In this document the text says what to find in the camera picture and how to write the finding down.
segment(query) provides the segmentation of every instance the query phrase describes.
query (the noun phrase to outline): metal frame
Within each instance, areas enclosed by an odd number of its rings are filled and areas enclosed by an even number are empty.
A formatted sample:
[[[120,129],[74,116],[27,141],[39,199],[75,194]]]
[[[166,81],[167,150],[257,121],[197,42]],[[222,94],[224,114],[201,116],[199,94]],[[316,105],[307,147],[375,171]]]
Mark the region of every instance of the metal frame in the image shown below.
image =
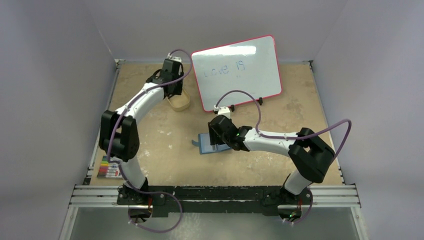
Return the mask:
[[[109,108],[112,95],[115,90],[115,86],[118,80],[119,72],[123,64],[135,63],[127,62],[125,60],[119,60],[116,63],[116,73],[114,76],[113,88],[111,89],[106,109]],[[310,61],[303,62],[290,62],[289,64],[305,64],[309,65],[310,71],[313,77],[313,70]],[[93,175],[94,164],[96,154],[98,150],[98,136],[94,145],[94,149],[91,155],[91,159],[88,165],[88,171],[86,179],[90,179]],[[330,137],[331,145],[334,148],[333,141]],[[361,203],[358,196],[358,191],[355,185],[345,185],[343,173],[336,159],[338,170],[343,185],[312,185],[310,187],[313,194],[313,208],[350,208],[353,216],[353,221],[358,232],[360,240],[368,240],[367,231],[365,228],[364,217],[361,213]],[[91,186],[91,185],[77,185],[75,186],[72,197],[69,202],[68,211],[65,217],[63,228],[60,234],[60,240],[69,240],[73,231],[76,216],[79,208],[139,208],[147,209],[147,205],[117,205],[116,201],[118,198],[119,186]],[[293,208],[296,206],[281,205],[279,208]]]

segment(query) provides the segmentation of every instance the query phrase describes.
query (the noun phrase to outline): gray wall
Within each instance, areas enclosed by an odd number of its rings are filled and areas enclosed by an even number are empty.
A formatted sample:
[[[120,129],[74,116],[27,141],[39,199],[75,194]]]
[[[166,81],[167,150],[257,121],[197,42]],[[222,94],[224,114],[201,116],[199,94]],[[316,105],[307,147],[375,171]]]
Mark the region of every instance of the gray wall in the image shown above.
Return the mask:
[[[423,24],[422,0],[349,0],[313,65],[372,239],[424,239]]]
[[[87,0],[116,59],[161,62],[272,34],[281,61],[312,60],[347,0]]]
[[[57,239],[115,62],[83,0],[0,0],[0,239]]]

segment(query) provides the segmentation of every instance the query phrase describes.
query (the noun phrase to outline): floor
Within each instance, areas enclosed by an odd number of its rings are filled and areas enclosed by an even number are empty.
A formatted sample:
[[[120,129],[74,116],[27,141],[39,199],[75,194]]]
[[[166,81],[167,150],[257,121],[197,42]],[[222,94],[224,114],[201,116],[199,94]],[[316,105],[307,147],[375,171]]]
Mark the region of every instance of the floor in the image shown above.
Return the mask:
[[[110,110],[131,99],[146,79],[161,64],[123,64],[118,75]],[[259,129],[270,132],[297,132],[308,127],[315,132],[327,127],[313,74],[307,64],[279,66],[282,94],[264,99]],[[138,125],[140,149],[138,160],[150,185],[255,186],[282,185],[295,166],[290,158],[269,152],[225,151],[199,154],[192,145],[198,134],[207,133],[213,113],[204,112],[194,73],[184,79],[184,89],[191,97],[190,107],[181,112],[171,109],[168,101],[156,105]],[[255,126],[258,113],[254,103],[236,107],[231,118],[236,126]],[[332,144],[328,133],[321,135]],[[121,179],[97,178],[102,157],[98,149],[91,185],[118,186]],[[336,162],[328,170],[324,185],[342,185]]]

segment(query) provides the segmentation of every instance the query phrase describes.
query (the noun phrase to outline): whiteboard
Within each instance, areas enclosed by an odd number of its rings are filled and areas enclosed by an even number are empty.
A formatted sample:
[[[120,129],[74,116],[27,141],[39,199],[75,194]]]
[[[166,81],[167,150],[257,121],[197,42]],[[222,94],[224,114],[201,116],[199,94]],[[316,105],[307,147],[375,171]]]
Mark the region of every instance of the whiteboard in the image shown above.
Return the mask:
[[[200,100],[206,112],[212,111],[218,99],[231,90],[243,90],[255,99],[272,97],[283,90],[271,35],[193,52],[191,59]],[[219,105],[251,101],[247,95],[234,92]]]

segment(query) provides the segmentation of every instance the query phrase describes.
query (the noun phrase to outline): purple cable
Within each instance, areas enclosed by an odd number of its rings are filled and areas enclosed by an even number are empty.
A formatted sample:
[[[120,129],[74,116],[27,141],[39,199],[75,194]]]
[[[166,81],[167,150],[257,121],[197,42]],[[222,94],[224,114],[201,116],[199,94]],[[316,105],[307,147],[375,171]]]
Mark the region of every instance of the purple cable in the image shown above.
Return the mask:
[[[288,137],[284,137],[284,136],[269,136],[269,135],[265,135],[265,134],[262,134],[259,131],[259,128],[258,128],[259,127],[259,124],[261,123],[261,118],[262,118],[261,109],[260,109],[259,104],[256,101],[256,99],[252,95],[250,95],[249,93],[247,93],[245,91],[242,91],[242,90],[231,90],[231,91],[225,93],[224,95],[222,95],[222,97],[218,100],[218,102],[216,103],[215,106],[218,107],[218,105],[220,104],[220,102],[222,101],[222,99],[225,96],[227,96],[228,94],[231,94],[231,93],[242,93],[242,94],[246,94],[247,96],[249,96],[253,100],[253,102],[256,104],[257,112],[259,114],[259,118],[258,118],[257,123],[256,123],[256,126],[254,128],[256,129],[256,132],[258,132],[261,137],[264,137],[264,138],[267,138],[267,139],[305,140],[305,139],[310,139],[310,138],[316,137],[316,136],[321,135],[321,134],[323,134],[325,132],[328,132],[328,131],[330,131],[330,130],[332,130],[332,129],[338,127],[338,126],[340,126],[341,124],[348,123],[346,133],[344,134],[343,140],[341,141],[340,146],[338,147],[337,151],[334,154],[333,161],[339,155],[339,153],[342,150],[343,145],[345,145],[346,139],[348,139],[349,133],[351,131],[352,121],[350,119],[343,119],[343,120],[337,122],[336,124],[333,124],[333,125],[327,127],[326,129],[323,129],[323,130],[321,130],[319,132],[315,132],[315,133],[310,134],[310,135],[307,135],[307,136],[288,136]]]
[[[162,84],[159,84],[159,85],[156,85],[156,86],[149,87],[145,91],[140,92],[137,96],[134,97],[134,99],[132,99],[132,101],[130,101],[128,103],[128,105],[126,106],[126,108],[122,111],[122,113],[118,117],[115,126],[113,127],[112,134],[110,135],[110,142],[109,142],[109,146],[107,147],[107,155],[106,155],[106,159],[107,159],[107,162],[108,163],[118,164],[119,171],[122,174],[122,178],[126,181],[126,183],[129,185],[129,187],[132,188],[134,191],[136,191],[136,192],[138,192],[140,194],[150,194],[150,195],[153,195],[153,194],[163,194],[163,195],[168,195],[171,198],[173,198],[176,201],[176,203],[178,204],[179,212],[180,212],[178,221],[176,222],[176,224],[174,226],[172,226],[172,227],[170,227],[168,229],[165,229],[165,230],[156,230],[156,229],[152,229],[152,228],[149,228],[149,227],[145,227],[143,225],[140,225],[138,223],[135,223],[134,221],[131,220],[131,218],[129,219],[130,223],[134,224],[135,226],[137,226],[139,228],[142,228],[144,230],[147,230],[149,232],[158,233],[158,234],[163,234],[163,233],[167,233],[169,231],[172,231],[173,229],[175,229],[178,226],[178,224],[180,224],[181,219],[183,218],[183,207],[181,206],[180,201],[174,195],[172,195],[172,194],[170,194],[168,192],[163,192],[163,191],[141,191],[140,189],[137,189],[133,184],[131,184],[131,182],[128,181],[127,176],[125,176],[124,171],[122,171],[121,162],[115,161],[115,160],[112,160],[111,161],[111,152],[112,152],[112,143],[113,143],[114,138],[115,138],[115,133],[117,132],[119,123],[122,121],[122,118],[125,116],[125,114],[127,113],[128,109],[137,100],[139,100],[144,94],[146,94],[147,92],[149,92],[149,91],[151,91],[153,89],[161,88],[161,87],[164,87],[164,86],[167,86],[167,85],[170,85],[170,84],[174,84],[174,83],[176,83],[178,81],[181,81],[182,79],[184,79],[185,77],[187,77],[189,75],[189,73],[192,71],[193,64],[192,64],[192,58],[191,58],[190,54],[188,52],[186,52],[185,50],[183,50],[183,49],[175,49],[175,50],[171,51],[170,54],[172,55],[173,53],[175,53],[177,51],[181,51],[181,52],[185,53],[188,56],[188,59],[190,60],[190,68],[188,69],[188,71],[182,77],[177,78],[177,79],[175,79],[173,81],[170,81],[170,82],[167,82],[167,83],[162,83]]]

